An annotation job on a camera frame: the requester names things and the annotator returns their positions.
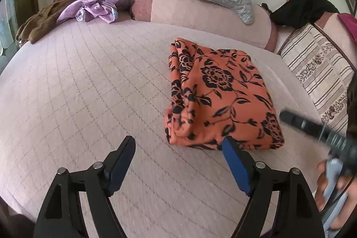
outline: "black cloth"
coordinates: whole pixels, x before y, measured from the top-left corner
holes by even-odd
[[[324,12],[339,13],[328,0],[289,0],[274,11],[270,18],[277,25],[299,29],[307,23],[315,23]]]

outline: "black cable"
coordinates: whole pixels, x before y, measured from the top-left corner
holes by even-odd
[[[347,184],[347,186],[343,189],[343,191],[339,194],[339,196],[328,206],[325,206],[324,209],[320,212],[320,215],[323,216],[328,209],[330,209],[334,204],[336,204],[336,202],[342,197],[342,195],[344,193],[346,193],[347,189],[349,188],[349,186],[352,184],[353,180],[355,179],[356,174],[353,175],[352,179],[349,181],[349,183]]]

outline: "blue gripper pad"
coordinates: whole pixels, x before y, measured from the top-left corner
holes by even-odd
[[[238,188],[249,196],[252,192],[250,174],[227,138],[222,142],[222,150]]]

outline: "magenta fabric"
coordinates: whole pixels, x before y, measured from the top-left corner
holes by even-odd
[[[357,19],[349,13],[339,13],[338,17],[351,33],[355,43],[357,43]]]
[[[122,0],[76,0],[60,14],[57,25],[74,17],[85,22],[99,17],[106,23],[112,23],[118,16],[115,4],[120,1]]]

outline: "purple floral fabric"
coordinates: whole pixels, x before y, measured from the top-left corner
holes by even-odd
[[[57,25],[69,18],[88,22],[96,17],[106,23],[112,23],[118,16],[116,4],[125,0],[76,0],[60,14]]]

